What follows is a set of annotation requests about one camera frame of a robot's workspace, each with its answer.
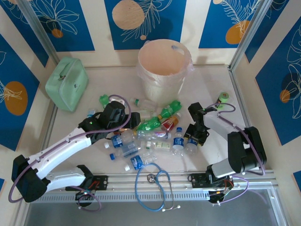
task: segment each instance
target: blue bottle cap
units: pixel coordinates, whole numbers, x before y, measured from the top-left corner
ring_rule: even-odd
[[[114,159],[116,159],[115,158],[115,155],[112,153],[112,154],[110,154],[110,158],[111,158],[111,160],[114,160]]]

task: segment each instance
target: white bucket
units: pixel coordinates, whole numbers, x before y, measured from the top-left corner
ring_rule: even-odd
[[[145,95],[159,106],[178,98],[185,76],[193,70],[190,52],[177,41],[150,41],[138,54],[137,73],[143,80]]]

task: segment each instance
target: green bottle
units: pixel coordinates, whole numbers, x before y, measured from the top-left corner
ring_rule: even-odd
[[[179,111],[182,108],[181,102],[174,100],[170,105],[167,105],[165,108],[162,109],[161,114],[158,115],[159,120],[163,118],[169,118],[174,113]]]
[[[145,121],[138,126],[138,130],[153,130],[161,126],[158,117],[153,117],[152,119]]]
[[[108,103],[109,103],[109,96],[108,95],[103,95],[99,97],[99,102],[102,104],[103,108],[105,108]]]

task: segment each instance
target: robotic arm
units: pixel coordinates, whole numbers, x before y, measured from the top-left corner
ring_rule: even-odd
[[[199,103],[194,103],[190,105],[188,111],[195,124],[189,125],[184,135],[185,138],[191,137],[197,140],[198,144],[203,145],[209,136],[208,130],[213,129],[228,141],[228,158],[207,167],[206,175],[203,175],[201,179],[204,185],[214,186],[224,181],[228,175],[242,173],[259,166],[242,132],[221,120],[214,107],[204,109]],[[265,164],[267,157],[258,130],[255,127],[249,127],[243,132],[250,139],[262,164]]]
[[[124,105],[112,101],[103,112],[86,118],[69,135],[56,144],[27,159],[23,155],[16,157],[12,171],[13,182],[26,167],[37,160],[37,163],[29,168],[16,184],[24,200],[33,202],[44,193],[61,187],[79,186],[83,189],[89,188],[93,184],[94,176],[84,165],[79,165],[66,172],[53,173],[51,170],[76,152],[107,137],[108,132],[99,133],[98,130],[116,128],[125,123],[127,117]],[[131,113],[131,119],[125,125],[125,128],[133,128],[139,123],[139,113]]]

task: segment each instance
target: mint green case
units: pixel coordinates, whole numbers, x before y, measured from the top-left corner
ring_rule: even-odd
[[[46,83],[46,92],[55,105],[73,112],[88,84],[86,70],[79,59],[64,57]]]

